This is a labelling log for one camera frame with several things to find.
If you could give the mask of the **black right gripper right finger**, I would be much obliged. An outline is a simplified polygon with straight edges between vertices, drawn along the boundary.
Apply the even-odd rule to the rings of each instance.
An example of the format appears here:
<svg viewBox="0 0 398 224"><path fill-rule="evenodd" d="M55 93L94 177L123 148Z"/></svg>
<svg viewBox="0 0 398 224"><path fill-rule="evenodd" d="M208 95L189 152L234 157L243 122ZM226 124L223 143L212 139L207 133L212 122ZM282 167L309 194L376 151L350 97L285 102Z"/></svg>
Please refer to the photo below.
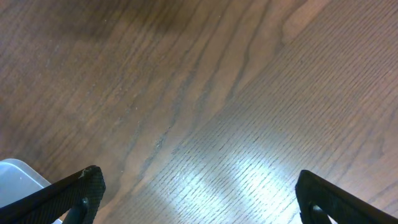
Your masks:
<svg viewBox="0 0 398 224"><path fill-rule="evenodd" d="M302 223L386 223L397 218L373 207L309 170L301 170L295 186Z"/></svg>

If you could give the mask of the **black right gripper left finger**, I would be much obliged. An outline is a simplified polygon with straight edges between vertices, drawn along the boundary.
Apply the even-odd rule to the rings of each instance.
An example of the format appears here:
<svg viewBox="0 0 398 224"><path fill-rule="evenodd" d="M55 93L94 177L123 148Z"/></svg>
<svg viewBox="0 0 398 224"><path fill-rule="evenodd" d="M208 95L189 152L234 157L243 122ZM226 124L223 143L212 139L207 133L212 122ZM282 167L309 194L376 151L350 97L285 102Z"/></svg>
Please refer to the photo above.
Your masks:
<svg viewBox="0 0 398 224"><path fill-rule="evenodd" d="M1 208L1 223L93 223L106 185L98 166L89 166Z"/></svg>

